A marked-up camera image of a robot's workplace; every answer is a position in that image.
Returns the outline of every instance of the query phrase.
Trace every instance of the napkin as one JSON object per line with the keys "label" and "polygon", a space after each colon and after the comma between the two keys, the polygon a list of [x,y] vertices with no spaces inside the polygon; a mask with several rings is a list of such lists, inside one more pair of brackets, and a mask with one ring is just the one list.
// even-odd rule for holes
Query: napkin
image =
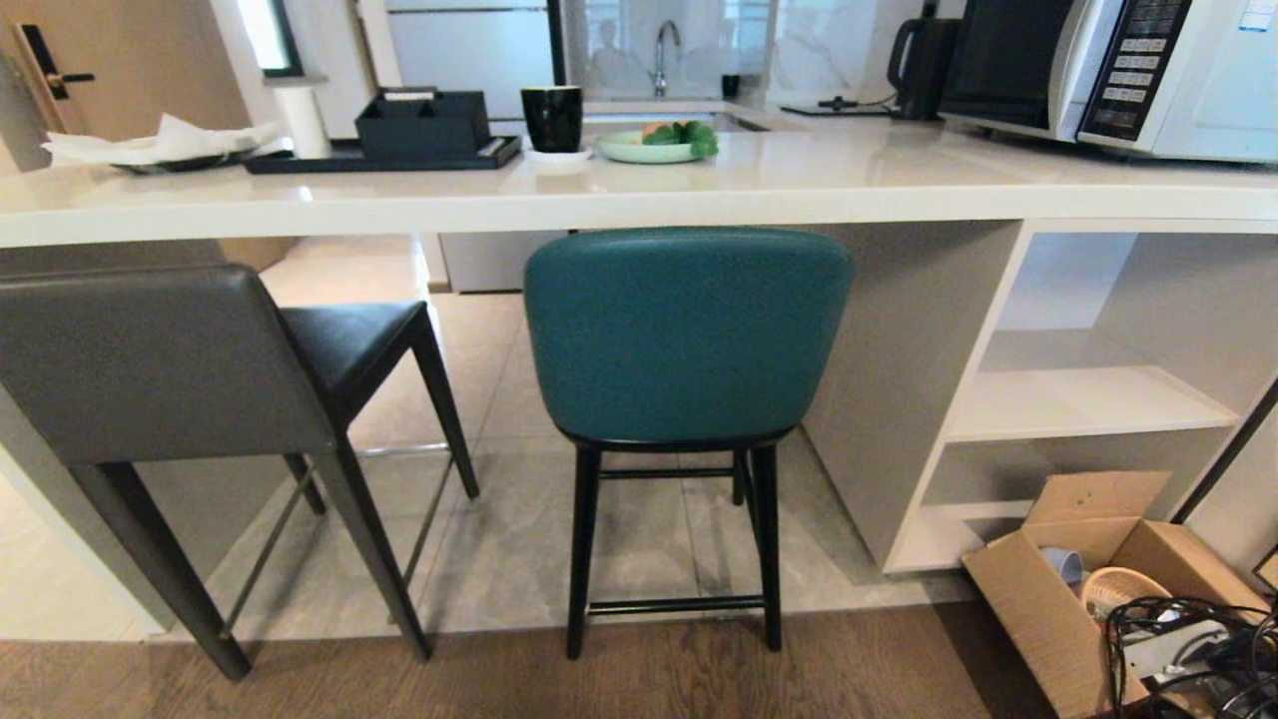
{"label": "napkin", "polygon": [[213,155],[229,155],[257,149],[279,137],[279,125],[262,125],[212,130],[198,128],[173,115],[160,117],[160,130],[155,137],[139,137],[123,142],[110,142],[87,134],[49,133],[49,142],[41,144],[52,153],[54,166],[59,165],[153,165],[175,160],[190,160]]}

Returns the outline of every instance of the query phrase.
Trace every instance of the stool backrest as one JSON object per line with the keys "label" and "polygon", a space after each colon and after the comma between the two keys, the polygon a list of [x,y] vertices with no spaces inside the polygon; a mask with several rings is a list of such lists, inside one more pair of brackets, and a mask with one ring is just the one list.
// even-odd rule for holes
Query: stool backrest
{"label": "stool backrest", "polygon": [[764,227],[581,232],[528,262],[524,299],[551,418],[603,442],[789,430],[847,300],[838,241]]}
{"label": "stool backrest", "polygon": [[332,443],[275,301],[239,264],[0,280],[0,383],[66,465]]}

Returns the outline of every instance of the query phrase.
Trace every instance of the black organizer box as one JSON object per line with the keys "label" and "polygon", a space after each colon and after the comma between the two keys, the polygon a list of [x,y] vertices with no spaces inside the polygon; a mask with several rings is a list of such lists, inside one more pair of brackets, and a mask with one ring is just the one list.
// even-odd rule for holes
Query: black organizer box
{"label": "black organizer box", "polygon": [[378,93],[355,119],[369,160],[474,157],[492,140],[483,92],[436,92],[433,100],[387,100]]}

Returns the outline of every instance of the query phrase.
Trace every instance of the gray bar stool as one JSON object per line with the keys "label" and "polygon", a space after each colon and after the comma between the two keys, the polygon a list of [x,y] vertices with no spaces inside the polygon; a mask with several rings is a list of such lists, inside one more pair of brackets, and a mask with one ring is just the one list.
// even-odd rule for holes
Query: gray bar stool
{"label": "gray bar stool", "polygon": [[[528,261],[537,382],[576,446],[567,655],[588,614],[751,609],[781,649],[776,443],[817,392],[852,280],[838,241],[768,227],[580,232]],[[604,452],[725,452],[717,470],[602,470]],[[759,552],[762,593],[588,602],[599,481],[732,478]]]}
{"label": "gray bar stool", "polygon": [[240,264],[77,272],[0,280],[0,383],[226,677],[248,658],[134,462],[282,455],[323,512],[309,456],[405,640],[429,656],[346,437],[412,349],[479,496],[426,303],[279,309]]}

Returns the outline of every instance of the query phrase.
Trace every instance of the green leafy vegetable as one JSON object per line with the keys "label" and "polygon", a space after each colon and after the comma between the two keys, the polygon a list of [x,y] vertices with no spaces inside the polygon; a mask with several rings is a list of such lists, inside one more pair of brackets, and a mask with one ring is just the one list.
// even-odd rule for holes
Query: green leafy vegetable
{"label": "green leafy vegetable", "polygon": [[644,144],[691,144],[693,157],[718,155],[714,130],[697,120],[661,125],[643,135]]}

